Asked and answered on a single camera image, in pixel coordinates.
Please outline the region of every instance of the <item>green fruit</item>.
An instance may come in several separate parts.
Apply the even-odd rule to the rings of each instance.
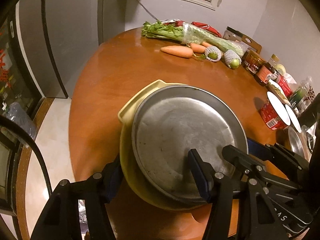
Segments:
[[[218,58],[218,54],[214,53],[214,52],[211,52],[211,53],[208,54],[208,57],[216,60]]]
[[[230,62],[230,68],[237,68],[240,66],[240,60],[235,58],[233,61]]]

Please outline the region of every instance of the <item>red food package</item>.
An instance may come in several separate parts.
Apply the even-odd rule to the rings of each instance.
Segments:
[[[180,20],[168,20],[168,21],[164,21],[164,25],[169,25],[169,24],[175,24],[176,27],[182,26],[184,23],[184,21],[180,21]],[[214,36],[222,38],[221,34],[213,27],[211,27],[210,25],[207,25],[205,23],[199,23],[199,22],[192,22],[192,25],[209,31],[210,33],[212,33]]]
[[[196,26],[196,27],[199,27],[199,28],[201,28],[203,30],[209,31],[213,35],[215,35],[215,36],[217,36],[219,38],[222,38],[221,34],[215,28],[211,27],[210,25],[207,25],[205,23],[199,23],[199,22],[192,22],[191,24]]]
[[[276,79],[276,82],[279,84],[279,86],[282,88],[284,95],[289,98],[293,94],[291,88],[289,87],[287,81],[284,79],[282,75],[278,75],[278,78]]]

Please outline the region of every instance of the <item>black cable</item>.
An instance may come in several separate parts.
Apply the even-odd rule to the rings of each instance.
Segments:
[[[41,0],[41,20],[42,20],[44,41],[45,41],[45,44],[47,46],[47,51],[48,51],[49,59],[50,59],[51,64],[52,64],[53,71],[56,74],[58,83],[59,83],[59,85],[61,87],[61,90],[62,90],[64,96],[66,98],[68,98],[69,97],[68,92],[66,90],[66,87],[63,84],[62,79],[61,79],[61,76],[60,76],[56,61],[55,61],[54,56],[53,56],[52,48],[51,48],[51,43],[50,43],[49,33],[48,33],[48,27],[47,27],[47,18],[46,18],[46,12],[45,12],[45,0]]]
[[[52,194],[52,188],[51,188],[51,183],[50,183],[48,170],[47,170],[47,167],[45,166],[45,162],[44,162],[44,159],[43,159],[42,154],[40,152],[40,149],[38,148],[38,146],[35,143],[35,141],[20,126],[18,126],[13,121],[11,121],[11,120],[9,120],[6,117],[1,116],[1,115],[0,115],[0,125],[5,127],[5,128],[7,128],[8,130],[10,130],[11,132],[15,133],[16,135],[18,135],[21,139],[23,139],[31,147],[31,149],[35,153],[35,155],[36,155],[36,157],[38,159],[38,162],[40,164],[40,167],[41,167],[41,170],[42,170],[42,173],[43,173],[43,176],[44,176],[44,181],[45,181],[45,184],[47,186],[48,194],[49,194],[49,197],[50,197],[51,194]]]
[[[150,12],[148,11],[148,9],[145,8],[145,6],[144,6],[142,3],[140,3],[139,0],[136,0],[136,1],[143,7],[143,9],[146,10],[146,12],[147,12],[153,19],[155,19],[156,21],[158,21],[158,19],[157,19],[152,13],[150,13]]]

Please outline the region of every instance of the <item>barcode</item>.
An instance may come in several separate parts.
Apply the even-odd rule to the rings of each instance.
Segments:
[[[276,125],[278,122],[276,119],[271,119],[269,122],[267,122],[267,126],[271,128],[272,126]]]

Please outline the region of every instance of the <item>jar lid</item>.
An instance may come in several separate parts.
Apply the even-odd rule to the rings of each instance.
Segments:
[[[298,133],[301,133],[301,126],[300,126],[300,123],[299,123],[298,118],[296,117],[295,113],[288,105],[285,105],[285,109],[287,110],[287,112],[289,114],[289,117],[292,121],[293,126],[298,131]]]
[[[277,64],[275,66],[275,69],[281,74],[281,75],[284,75],[286,72],[285,72],[285,68],[283,65],[281,64]]]
[[[227,30],[230,31],[230,32],[232,32],[233,34],[239,36],[240,38],[243,37],[243,34],[242,34],[241,32],[236,31],[235,29],[232,29],[232,28],[230,28],[229,26],[227,27]]]
[[[286,125],[290,125],[291,121],[290,121],[289,114],[287,110],[284,108],[284,105],[281,103],[281,101],[276,97],[276,95],[274,95],[270,91],[267,92],[267,96],[271,105],[273,106],[274,110],[276,111],[278,116],[281,118],[281,120]]]
[[[278,58],[275,54],[272,54],[271,58],[272,58],[275,62],[278,62],[278,61],[279,61],[279,58]]]

